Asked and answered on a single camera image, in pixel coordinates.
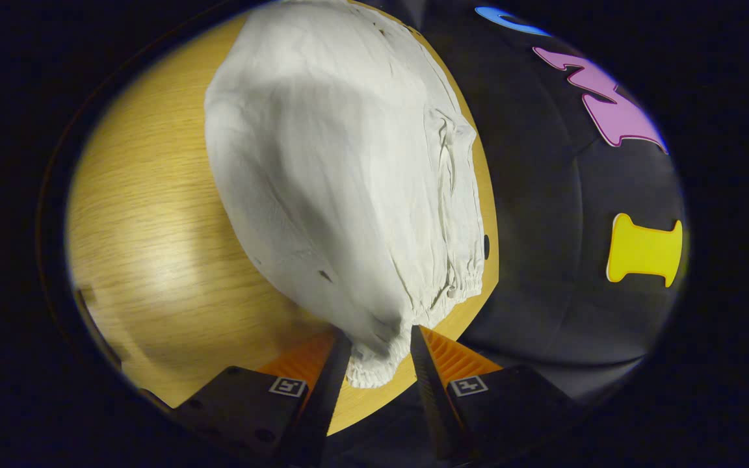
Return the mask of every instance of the wooden table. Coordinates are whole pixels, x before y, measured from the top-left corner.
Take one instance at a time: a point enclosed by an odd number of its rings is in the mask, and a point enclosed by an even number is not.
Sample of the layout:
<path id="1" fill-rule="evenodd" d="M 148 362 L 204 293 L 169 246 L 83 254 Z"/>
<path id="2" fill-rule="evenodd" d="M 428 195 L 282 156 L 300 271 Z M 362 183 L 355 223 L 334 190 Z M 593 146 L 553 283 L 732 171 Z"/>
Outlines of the wooden table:
<path id="1" fill-rule="evenodd" d="M 202 33 L 128 85 L 89 137 L 70 193 L 72 281 L 85 291 L 125 375 L 173 407 L 227 365 L 256 369 L 329 327 L 256 272 L 213 183 L 204 92 L 244 19 Z M 475 127 L 446 66 L 413 34 L 445 69 Z M 450 338 L 467 328 L 499 281 L 493 189 L 479 139 L 473 160 L 490 258 L 482 294 L 435 327 Z M 381 388 L 344 382 L 329 434 L 386 405 L 414 380 L 408 357 Z"/>

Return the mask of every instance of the black background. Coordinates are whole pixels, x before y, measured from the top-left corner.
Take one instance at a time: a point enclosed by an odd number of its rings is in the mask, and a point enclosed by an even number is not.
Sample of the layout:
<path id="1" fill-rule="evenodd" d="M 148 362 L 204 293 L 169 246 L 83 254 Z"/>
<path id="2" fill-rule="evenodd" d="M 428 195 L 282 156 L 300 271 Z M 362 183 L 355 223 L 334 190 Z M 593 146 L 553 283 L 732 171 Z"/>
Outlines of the black background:
<path id="1" fill-rule="evenodd" d="M 213 4 L 0 3 L 0 465 L 232 465 L 81 367 L 34 257 L 65 125 L 123 62 Z M 584 426 L 518 463 L 749 465 L 749 3 L 502 6 L 631 84 L 663 128 L 693 225 L 687 293 L 658 352 Z"/>

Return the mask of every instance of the white pants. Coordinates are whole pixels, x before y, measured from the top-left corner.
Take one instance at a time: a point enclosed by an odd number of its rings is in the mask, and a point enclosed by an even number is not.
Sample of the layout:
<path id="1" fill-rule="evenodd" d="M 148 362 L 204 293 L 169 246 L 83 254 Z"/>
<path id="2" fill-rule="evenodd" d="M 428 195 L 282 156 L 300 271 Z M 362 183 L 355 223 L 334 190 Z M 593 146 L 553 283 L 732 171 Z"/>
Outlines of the white pants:
<path id="1" fill-rule="evenodd" d="M 410 326 L 481 293 L 475 130 L 405 27 L 343 0 L 250 13 L 206 92 L 211 169 L 256 269 L 384 385 Z"/>

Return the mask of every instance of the orange gripper pad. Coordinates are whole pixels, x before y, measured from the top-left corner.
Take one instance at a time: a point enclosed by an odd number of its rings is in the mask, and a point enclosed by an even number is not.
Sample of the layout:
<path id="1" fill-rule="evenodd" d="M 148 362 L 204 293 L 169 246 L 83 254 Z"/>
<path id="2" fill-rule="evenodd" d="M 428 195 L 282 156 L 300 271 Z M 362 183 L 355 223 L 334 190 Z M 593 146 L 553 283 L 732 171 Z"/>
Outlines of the orange gripper pad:
<path id="1" fill-rule="evenodd" d="M 314 335 L 310 340 L 282 356 L 262 365 L 257 371 L 271 376 L 287 377 L 308 382 L 308 395 L 302 404 L 306 407 L 310 393 L 314 390 L 317 379 L 325 364 L 325 359 L 335 343 L 335 330 L 328 330 Z"/>
<path id="2" fill-rule="evenodd" d="M 420 327 L 435 370 L 445 388 L 449 382 L 466 377 L 501 371 L 502 367 L 456 341 L 446 338 L 424 326 Z"/>

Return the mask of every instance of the pink letter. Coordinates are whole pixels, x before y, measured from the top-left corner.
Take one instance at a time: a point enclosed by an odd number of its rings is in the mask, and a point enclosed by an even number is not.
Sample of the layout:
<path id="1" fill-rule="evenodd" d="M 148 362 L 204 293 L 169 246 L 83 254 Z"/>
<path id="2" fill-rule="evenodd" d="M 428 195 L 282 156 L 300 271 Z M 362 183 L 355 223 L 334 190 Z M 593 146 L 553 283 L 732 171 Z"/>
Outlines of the pink letter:
<path id="1" fill-rule="evenodd" d="M 666 154 L 666 146 L 663 138 L 647 116 L 634 104 L 616 92 L 618 83 L 615 83 L 605 71 L 598 68 L 594 63 L 573 55 L 553 53 L 541 47 L 534 47 L 533 51 L 550 66 L 558 70 L 566 70 L 567 66 L 579 66 L 580 69 L 568 77 L 568 82 L 579 88 L 598 93 L 613 103 L 603 103 L 589 94 L 583 95 L 583 104 L 588 109 L 588 114 L 597 125 L 600 134 L 611 146 L 620 146 L 622 139 L 635 138 L 653 142 Z"/>

